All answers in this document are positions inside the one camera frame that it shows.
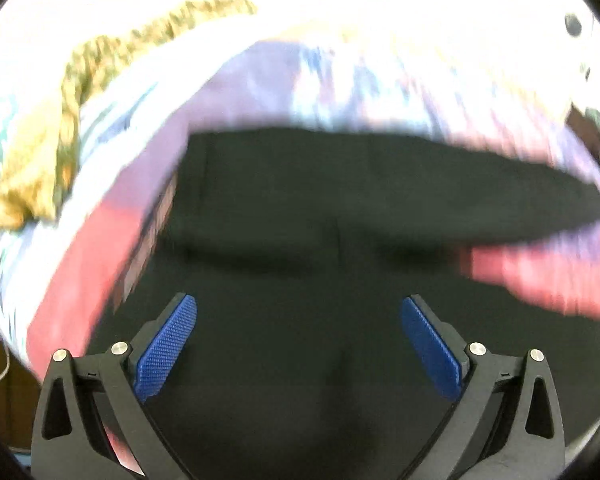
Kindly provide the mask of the black pants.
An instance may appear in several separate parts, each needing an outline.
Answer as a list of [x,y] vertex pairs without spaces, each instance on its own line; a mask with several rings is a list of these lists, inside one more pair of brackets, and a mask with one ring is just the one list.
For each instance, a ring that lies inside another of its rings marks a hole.
[[547,356],[565,435],[600,416],[600,321],[467,277],[469,249],[600,224],[565,172],[411,136],[196,134],[129,297],[88,348],[179,292],[198,321],[150,416],[201,479],[395,479],[448,404],[400,320],[417,294],[491,351]]

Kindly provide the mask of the blue striped bed sheet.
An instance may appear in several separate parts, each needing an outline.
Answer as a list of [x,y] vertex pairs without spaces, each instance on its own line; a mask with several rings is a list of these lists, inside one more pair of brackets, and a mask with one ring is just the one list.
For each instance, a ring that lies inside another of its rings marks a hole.
[[122,169],[191,96],[175,82],[145,90],[117,86],[96,96],[82,113],[80,169],[58,217],[0,230],[0,336],[24,365],[29,326],[76,233]]

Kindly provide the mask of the colourful satin bed quilt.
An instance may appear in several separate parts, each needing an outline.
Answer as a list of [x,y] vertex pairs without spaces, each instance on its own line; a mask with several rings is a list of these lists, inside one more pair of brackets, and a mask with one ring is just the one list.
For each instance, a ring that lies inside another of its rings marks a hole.
[[[433,62],[416,67],[356,44],[332,50],[299,40],[261,40],[215,56],[209,76],[176,81],[173,63],[189,68],[191,54],[186,41],[161,47],[104,91],[175,82],[192,96],[122,169],[65,252],[28,329],[27,367],[35,376],[45,373],[59,348],[83,353],[105,310],[129,297],[168,218],[176,164],[189,136],[207,127],[279,124],[330,131],[346,122],[413,129],[430,140],[545,162],[600,188],[600,165],[568,126],[503,87],[475,87]],[[80,123],[94,98],[82,107]]]

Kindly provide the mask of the yellow green floral cloth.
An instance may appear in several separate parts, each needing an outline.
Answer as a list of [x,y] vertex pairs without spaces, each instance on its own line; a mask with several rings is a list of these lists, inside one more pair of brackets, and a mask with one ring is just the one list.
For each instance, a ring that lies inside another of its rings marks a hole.
[[122,70],[204,22],[256,12],[250,0],[188,0],[122,37],[96,36],[77,46],[45,100],[13,110],[0,127],[0,230],[57,217],[79,171],[81,106]]

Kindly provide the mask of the dark wooden side table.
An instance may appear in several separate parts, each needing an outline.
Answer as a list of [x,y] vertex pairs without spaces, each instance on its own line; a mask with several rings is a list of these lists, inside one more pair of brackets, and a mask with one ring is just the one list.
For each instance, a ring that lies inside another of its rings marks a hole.
[[600,164],[600,112],[587,108],[584,112],[571,104],[566,125]]

